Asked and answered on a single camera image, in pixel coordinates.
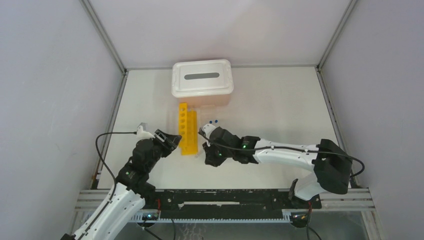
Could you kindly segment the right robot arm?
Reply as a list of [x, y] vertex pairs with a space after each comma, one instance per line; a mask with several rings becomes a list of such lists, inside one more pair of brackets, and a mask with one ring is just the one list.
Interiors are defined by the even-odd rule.
[[323, 192], [348, 192], [353, 158], [330, 139], [312, 145], [284, 144], [258, 136], [238, 137], [213, 124], [200, 127], [198, 133], [205, 139], [206, 165], [218, 167], [233, 159], [241, 164], [282, 164], [309, 171], [290, 187], [289, 203], [295, 208]]

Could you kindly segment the yellow test tube rack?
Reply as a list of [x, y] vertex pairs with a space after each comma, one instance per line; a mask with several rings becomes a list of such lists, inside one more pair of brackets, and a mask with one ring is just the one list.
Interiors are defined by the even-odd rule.
[[178, 134], [182, 137], [178, 146], [182, 156], [198, 153], [197, 112], [186, 102], [178, 106]]

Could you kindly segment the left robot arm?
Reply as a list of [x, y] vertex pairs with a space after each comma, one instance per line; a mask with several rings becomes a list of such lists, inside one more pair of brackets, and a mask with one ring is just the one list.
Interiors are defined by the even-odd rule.
[[148, 183], [149, 174], [162, 159], [168, 157], [182, 140], [181, 135], [141, 132], [132, 155], [113, 178], [113, 187], [89, 219], [63, 240], [113, 240], [128, 221], [142, 208], [156, 203], [156, 188]]

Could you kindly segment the pink plastic storage bin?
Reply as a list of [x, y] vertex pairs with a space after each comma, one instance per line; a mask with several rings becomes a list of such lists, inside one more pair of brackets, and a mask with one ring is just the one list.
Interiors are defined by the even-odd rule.
[[230, 94], [200, 95], [177, 98], [180, 103], [187, 103], [189, 107], [226, 106], [231, 100]]

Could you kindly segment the translucent white bin lid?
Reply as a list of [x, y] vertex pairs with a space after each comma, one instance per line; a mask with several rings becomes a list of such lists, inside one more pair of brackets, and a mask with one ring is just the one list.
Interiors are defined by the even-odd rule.
[[176, 98], [229, 95], [234, 90], [231, 63], [226, 59], [175, 63], [171, 93]]

